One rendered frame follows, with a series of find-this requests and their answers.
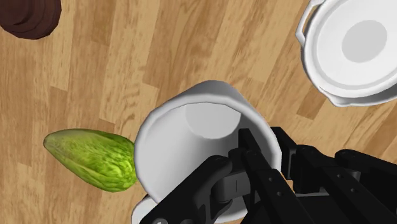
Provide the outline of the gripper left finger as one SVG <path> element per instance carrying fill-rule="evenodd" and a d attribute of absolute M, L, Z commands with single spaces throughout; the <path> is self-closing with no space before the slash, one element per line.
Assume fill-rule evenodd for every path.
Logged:
<path fill-rule="evenodd" d="M 249 129 L 239 130 L 237 158 L 250 182 L 251 196 L 259 196 L 246 216 L 247 224 L 308 224 L 308 213 L 277 169 L 270 167 Z M 198 166 L 139 224 L 214 224 L 231 202 L 211 197 L 211 188 L 232 171 L 233 161 L 214 155 Z"/>

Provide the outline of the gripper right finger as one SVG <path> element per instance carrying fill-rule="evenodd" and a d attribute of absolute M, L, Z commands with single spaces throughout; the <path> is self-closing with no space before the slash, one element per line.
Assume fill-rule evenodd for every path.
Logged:
<path fill-rule="evenodd" d="M 350 149 L 329 157 L 272 131 L 281 171 L 315 224 L 397 224 L 397 164 Z"/>

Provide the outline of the white cup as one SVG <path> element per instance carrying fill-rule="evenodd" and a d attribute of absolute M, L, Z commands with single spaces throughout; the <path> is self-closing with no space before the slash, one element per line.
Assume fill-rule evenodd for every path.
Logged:
<path fill-rule="evenodd" d="M 203 81 L 151 111 L 134 143 L 136 174 L 147 195 L 131 224 L 139 224 L 205 159 L 237 148 L 241 128 L 251 131 L 269 165 L 281 170 L 282 151 L 268 123 L 224 81 Z"/>

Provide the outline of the green leafy vegetable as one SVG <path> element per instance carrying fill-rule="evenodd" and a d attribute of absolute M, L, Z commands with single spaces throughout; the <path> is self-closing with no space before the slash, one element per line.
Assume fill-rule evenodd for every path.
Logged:
<path fill-rule="evenodd" d="M 121 192 L 137 181 L 134 143 L 126 137 L 91 129 L 48 134 L 43 146 L 83 181 L 107 192 Z"/>

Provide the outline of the dark brown round object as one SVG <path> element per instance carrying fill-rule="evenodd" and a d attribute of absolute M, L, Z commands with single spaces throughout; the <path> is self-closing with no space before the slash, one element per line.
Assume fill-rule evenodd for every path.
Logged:
<path fill-rule="evenodd" d="M 22 39 L 50 35 L 59 24 L 61 0 L 0 0 L 0 27 Z"/>

